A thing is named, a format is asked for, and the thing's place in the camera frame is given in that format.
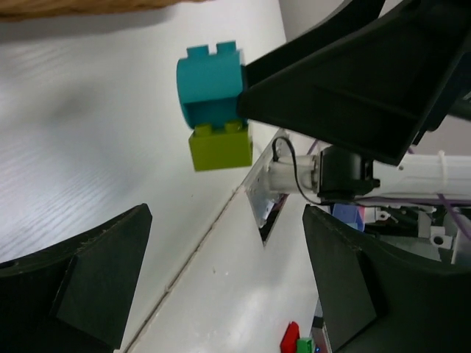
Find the lime long lego brick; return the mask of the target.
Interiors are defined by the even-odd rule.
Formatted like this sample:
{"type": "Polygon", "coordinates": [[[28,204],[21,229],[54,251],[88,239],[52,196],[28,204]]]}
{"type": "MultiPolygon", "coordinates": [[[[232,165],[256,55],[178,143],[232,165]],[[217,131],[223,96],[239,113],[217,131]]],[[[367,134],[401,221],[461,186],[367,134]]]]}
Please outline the lime long lego brick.
{"type": "Polygon", "coordinates": [[[199,124],[188,139],[195,171],[213,171],[252,165],[250,127],[241,120],[228,121],[222,128],[199,124]]]}

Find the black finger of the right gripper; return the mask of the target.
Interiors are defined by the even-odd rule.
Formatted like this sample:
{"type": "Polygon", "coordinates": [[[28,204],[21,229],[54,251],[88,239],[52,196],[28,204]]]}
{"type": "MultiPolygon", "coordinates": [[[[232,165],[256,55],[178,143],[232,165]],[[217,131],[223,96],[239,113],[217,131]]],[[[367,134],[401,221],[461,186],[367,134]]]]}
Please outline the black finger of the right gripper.
{"type": "Polygon", "coordinates": [[[345,1],[245,68],[238,114],[397,165],[470,91],[470,3],[345,1]]]}

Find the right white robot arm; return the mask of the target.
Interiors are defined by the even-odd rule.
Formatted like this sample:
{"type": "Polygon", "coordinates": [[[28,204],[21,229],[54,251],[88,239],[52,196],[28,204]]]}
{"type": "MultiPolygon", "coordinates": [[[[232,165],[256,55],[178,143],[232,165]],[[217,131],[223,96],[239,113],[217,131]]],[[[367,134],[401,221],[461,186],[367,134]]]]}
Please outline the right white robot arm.
{"type": "Polygon", "coordinates": [[[470,204],[470,159],[409,152],[470,90],[470,3],[343,1],[244,68],[244,118],[327,143],[308,185],[323,202],[470,204]]]}

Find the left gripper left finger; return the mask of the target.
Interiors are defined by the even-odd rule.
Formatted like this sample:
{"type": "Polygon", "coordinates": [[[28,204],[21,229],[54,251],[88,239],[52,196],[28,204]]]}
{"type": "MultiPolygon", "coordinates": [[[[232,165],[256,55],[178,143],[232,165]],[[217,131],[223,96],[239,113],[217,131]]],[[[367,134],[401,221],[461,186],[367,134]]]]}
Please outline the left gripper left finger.
{"type": "Polygon", "coordinates": [[[2,352],[121,348],[152,224],[139,204],[1,264],[2,352]]]}

